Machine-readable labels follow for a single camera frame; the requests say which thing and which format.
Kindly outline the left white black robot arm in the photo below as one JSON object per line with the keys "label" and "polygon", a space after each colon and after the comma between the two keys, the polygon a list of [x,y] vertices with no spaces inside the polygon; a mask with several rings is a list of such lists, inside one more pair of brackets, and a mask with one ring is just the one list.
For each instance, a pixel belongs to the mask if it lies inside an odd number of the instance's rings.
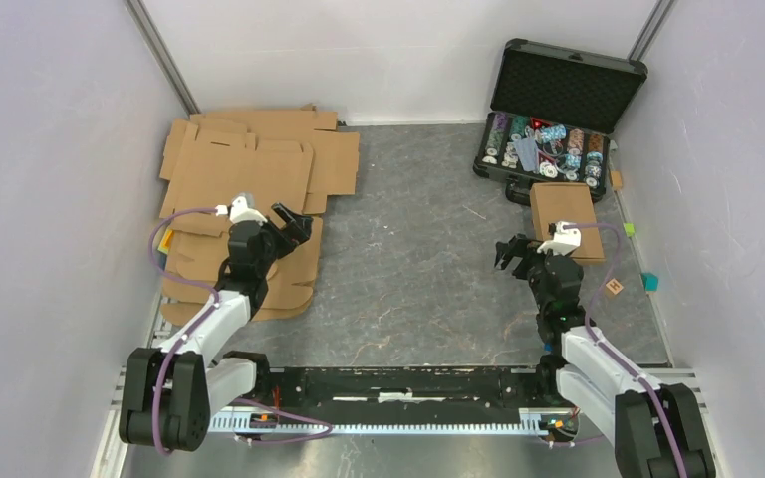
{"label": "left white black robot arm", "polygon": [[194,451],[213,416],[236,400],[265,403],[273,392],[265,355],[222,349],[261,309],[267,275],[280,259],[308,242],[313,219],[281,203],[272,206],[275,224],[251,207],[246,196],[210,214],[230,222],[228,253],[187,326],[155,347],[137,348],[127,358],[118,434],[122,442],[152,446],[162,455]]}

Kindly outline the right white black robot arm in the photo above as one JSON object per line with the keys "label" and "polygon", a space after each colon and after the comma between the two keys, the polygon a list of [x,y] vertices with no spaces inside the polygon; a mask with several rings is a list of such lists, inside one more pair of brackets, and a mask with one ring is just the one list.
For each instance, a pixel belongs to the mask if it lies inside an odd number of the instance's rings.
{"label": "right white black robot arm", "polygon": [[538,241],[518,234],[495,245],[494,264],[527,283],[545,355],[535,390],[549,406],[566,401],[612,445],[623,477],[714,477],[717,467],[699,402],[684,383],[665,383],[621,353],[580,303],[584,271],[571,256],[577,228]]}

